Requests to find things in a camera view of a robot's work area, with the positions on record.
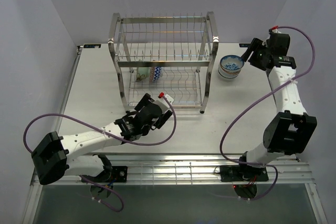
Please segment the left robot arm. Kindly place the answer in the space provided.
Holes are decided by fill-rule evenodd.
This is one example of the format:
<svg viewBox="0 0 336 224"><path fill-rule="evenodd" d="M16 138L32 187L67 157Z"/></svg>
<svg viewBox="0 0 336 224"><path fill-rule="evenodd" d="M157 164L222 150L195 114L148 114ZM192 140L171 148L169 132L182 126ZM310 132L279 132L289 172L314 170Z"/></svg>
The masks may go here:
<svg viewBox="0 0 336 224"><path fill-rule="evenodd" d="M116 172L109 159L95 151L124 143L141 145L138 141L141 137L160 129L171 116L176 116L173 102L168 94L160 93L153 99L146 93L134 111L101 128L70 117L91 130L64 136L53 131L45 135L31 152L40 184L49 185L64 176L80 176L82 182L113 181Z"/></svg>

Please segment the orange rimmed spotted bowl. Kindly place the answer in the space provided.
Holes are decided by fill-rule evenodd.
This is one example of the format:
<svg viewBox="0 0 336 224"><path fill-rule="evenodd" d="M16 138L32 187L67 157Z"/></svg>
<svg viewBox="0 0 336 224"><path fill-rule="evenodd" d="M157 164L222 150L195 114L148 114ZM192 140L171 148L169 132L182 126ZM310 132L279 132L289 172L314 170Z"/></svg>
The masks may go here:
<svg viewBox="0 0 336 224"><path fill-rule="evenodd" d="M233 79L240 74L241 69L229 70L229 69L223 69L222 67L218 67L218 72L224 78Z"/></svg>

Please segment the white ribbed bowl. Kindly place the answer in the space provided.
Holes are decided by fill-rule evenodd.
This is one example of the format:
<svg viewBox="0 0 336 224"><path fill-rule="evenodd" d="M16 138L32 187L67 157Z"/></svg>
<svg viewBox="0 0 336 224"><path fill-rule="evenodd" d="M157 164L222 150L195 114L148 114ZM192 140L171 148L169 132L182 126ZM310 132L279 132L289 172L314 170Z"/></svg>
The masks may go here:
<svg viewBox="0 0 336 224"><path fill-rule="evenodd" d="M217 71L218 71L218 73L221 77L223 77L225 79L229 79L229 80L230 79L235 79L240 73L240 71L227 72L227 71L224 71L222 69L218 69Z"/></svg>

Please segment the blue floral pattern bowl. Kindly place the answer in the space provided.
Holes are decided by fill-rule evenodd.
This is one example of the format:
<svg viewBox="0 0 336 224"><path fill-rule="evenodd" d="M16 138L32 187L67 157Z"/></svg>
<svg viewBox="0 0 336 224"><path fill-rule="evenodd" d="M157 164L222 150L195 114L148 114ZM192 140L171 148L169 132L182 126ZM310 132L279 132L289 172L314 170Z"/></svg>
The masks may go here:
<svg viewBox="0 0 336 224"><path fill-rule="evenodd" d="M244 64L242 57L237 55L223 56L219 62L220 68L228 73L240 72Z"/></svg>

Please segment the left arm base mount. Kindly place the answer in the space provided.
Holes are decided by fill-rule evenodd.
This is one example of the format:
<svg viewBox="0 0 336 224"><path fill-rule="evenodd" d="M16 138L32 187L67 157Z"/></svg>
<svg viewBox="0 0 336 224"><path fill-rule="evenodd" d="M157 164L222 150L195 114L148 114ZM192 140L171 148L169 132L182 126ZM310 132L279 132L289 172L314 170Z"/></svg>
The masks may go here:
<svg viewBox="0 0 336 224"><path fill-rule="evenodd" d="M84 178L95 183L125 183L127 175L127 166L104 166L97 176L84 175Z"/></svg>

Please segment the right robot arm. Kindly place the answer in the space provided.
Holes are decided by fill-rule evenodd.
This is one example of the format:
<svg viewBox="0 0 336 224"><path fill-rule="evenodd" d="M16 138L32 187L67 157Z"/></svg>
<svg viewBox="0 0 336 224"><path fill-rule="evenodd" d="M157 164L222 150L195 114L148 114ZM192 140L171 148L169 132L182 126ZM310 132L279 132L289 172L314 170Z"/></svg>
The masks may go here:
<svg viewBox="0 0 336 224"><path fill-rule="evenodd" d="M253 39L243 54L244 61L265 71L277 113L265 128L263 141L240 157L238 177L250 180L265 172L273 160L302 153L317 127L317 119L307 114L297 88L296 62L287 55L290 36L275 29L266 41Z"/></svg>

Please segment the pale green floral bowl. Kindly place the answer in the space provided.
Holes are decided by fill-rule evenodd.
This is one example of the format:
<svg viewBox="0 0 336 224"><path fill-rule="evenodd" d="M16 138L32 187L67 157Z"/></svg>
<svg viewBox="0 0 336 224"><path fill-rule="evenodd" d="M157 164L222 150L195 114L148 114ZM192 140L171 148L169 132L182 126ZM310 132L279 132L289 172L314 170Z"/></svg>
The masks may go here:
<svg viewBox="0 0 336 224"><path fill-rule="evenodd" d="M136 69L136 81L140 82L148 78L150 75L150 68L149 67L138 67Z"/></svg>

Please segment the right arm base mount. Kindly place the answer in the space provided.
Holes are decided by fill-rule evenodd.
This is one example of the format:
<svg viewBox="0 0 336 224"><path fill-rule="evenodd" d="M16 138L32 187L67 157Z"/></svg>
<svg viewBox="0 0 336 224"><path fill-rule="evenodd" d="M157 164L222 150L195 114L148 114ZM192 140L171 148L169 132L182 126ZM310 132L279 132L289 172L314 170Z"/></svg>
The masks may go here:
<svg viewBox="0 0 336 224"><path fill-rule="evenodd" d="M221 182L255 182L269 181L265 168L255 168L247 165L221 165L214 170L219 175Z"/></svg>

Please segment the blue zigzag pattern bowl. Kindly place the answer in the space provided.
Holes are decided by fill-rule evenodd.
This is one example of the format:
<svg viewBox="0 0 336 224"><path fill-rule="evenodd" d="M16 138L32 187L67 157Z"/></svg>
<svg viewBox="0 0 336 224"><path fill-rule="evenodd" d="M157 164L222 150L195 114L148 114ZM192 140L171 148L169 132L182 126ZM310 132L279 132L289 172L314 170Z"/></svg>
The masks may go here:
<svg viewBox="0 0 336 224"><path fill-rule="evenodd" d="M149 81L157 82L163 74L162 67L151 67L150 68L150 74L149 74Z"/></svg>

